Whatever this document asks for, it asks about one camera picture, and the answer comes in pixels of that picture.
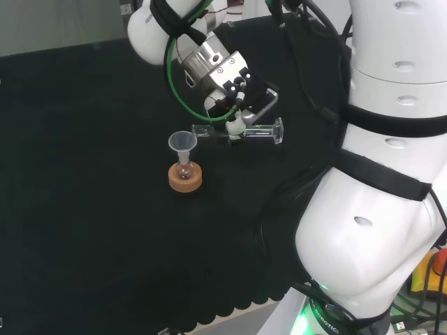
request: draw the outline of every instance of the yellow object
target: yellow object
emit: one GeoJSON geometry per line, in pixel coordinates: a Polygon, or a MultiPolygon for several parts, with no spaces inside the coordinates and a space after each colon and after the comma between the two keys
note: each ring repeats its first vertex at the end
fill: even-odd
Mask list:
{"type": "MultiPolygon", "coordinates": [[[[414,269],[413,276],[411,277],[411,291],[413,293],[419,293],[424,291],[425,274],[427,273],[428,263],[434,253],[429,252],[414,269]]],[[[433,269],[430,272],[430,279],[428,281],[428,291],[438,292],[439,281],[441,276],[436,274],[433,269]]],[[[447,280],[444,280],[443,293],[447,295],[447,280]]]]}

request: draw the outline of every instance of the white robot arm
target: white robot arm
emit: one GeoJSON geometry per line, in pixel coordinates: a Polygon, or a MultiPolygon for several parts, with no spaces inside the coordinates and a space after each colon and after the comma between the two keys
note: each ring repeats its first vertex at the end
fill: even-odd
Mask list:
{"type": "MultiPolygon", "coordinates": [[[[230,141],[244,137],[273,137],[275,143],[282,141],[282,121],[273,126],[265,126],[264,132],[254,128],[256,123],[277,101],[274,87],[248,69],[244,57],[239,52],[230,54],[220,40],[212,34],[226,16],[226,0],[214,1],[169,1],[166,3],[179,18],[185,17],[197,6],[210,5],[191,26],[207,35],[206,41],[196,45],[186,34],[176,40],[175,57],[186,74],[186,83],[204,92],[205,121],[221,119],[236,107],[234,115],[226,119],[226,132],[230,141]]],[[[129,39],[136,52],[147,62],[163,64],[169,35],[162,29],[154,16],[151,1],[146,0],[129,21],[129,39]]],[[[197,136],[207,137],[218,133],[214,128],[193,127],[197,136]]]]}
{"type": "MultiPolygon", "coordinates": [[[[215,0],[213,11],[215,6],[224,8],[224,2],[215,0]]],[[[182,17],[199,0],[167,3],[182,17]]],[[[350,3],[350,104],[375,115],[413,123],[426,118],[445,121],[447,1],[350,3]]],[[[216,25],[222,20],[219,16],[216,25]]],[[[209,33],[207,16],[195,27],[209,33]]],[[[129,38],[143,59],[162,63],[168,36],[151,20],[149,0],[131,18],[129,38]]],[[[194,49],[192,43],[184,43],[182,50],[188,51],[182,58],[194,49]]],[[[434,184],[441,203],[447,204],[447,134],[384,135],[349,124],[343,149],[404,176],[434,184]]],[[[389,310],[402,284],[444,229],[431,195],[423,201],[410,200],[332,168],[300,221],[295,244],[305,269],[322,292],[349,315],[368,319],[389,310]]],[[[339,334],[333,325],[330,330],[322,327],[324,317],[313,305],[309,304],[307,311],[307,324],[313,334],[339,334]]],[[[387,326],[380,333],[391,335],[394,331],[387,326]]]]}

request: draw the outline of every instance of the wooden stand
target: wooden stand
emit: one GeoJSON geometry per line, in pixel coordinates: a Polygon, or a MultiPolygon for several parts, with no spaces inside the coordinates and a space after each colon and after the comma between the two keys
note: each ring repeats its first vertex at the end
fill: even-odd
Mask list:
{"type": "Polygon", "coordinates": [[[200,168],[199,164],[194,162],[192,163],[196,169],[196,175],[188,180],[179,179],[175,175],[175,166],[177,163],[170,167],[168,172],[169,185],[173,188],[173,190],[181,193],[189,193],[195,191],[200,187],[200,185],[202,185],[202,169],[200,168]]]}

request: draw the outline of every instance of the white wall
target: white wall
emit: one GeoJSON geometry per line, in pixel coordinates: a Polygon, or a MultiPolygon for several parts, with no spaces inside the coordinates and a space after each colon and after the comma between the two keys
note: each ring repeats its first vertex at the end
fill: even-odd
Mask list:
{"type": "Polygon", "coordinates": [[[351,14],[349,0],[314,0],[314,2],[329,17],[338,32],[341,33],[351,14]]]}
{"type": "Polygon", "coordinates": [[[0,57],[125,37],[119,0],[0,0],[0,57]]]}

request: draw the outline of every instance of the black table surface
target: black table surface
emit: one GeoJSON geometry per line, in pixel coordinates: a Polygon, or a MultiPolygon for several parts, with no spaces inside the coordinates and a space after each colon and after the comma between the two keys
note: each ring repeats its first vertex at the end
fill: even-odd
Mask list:
{"type": "MultiPolygon", "coordinates": [[[[337,49],[289,18],[315,99],[337,105],[337,49]]],[[[218,32],[280,87],[263,123],[281,145],[200,140],[204,184],[168,185],[171,133],[197,121],[168,93],[160,67],[127,40],[0,59],[0,306],[5,334],[191,331],[216,314],[280,300],[290,282],[265,264],[253,226],[269,192],[324,164],[329,125],[305,103],[270,18],[218,32]]],[[[196,110],[203,97],[175,81],[196,110]]]]}

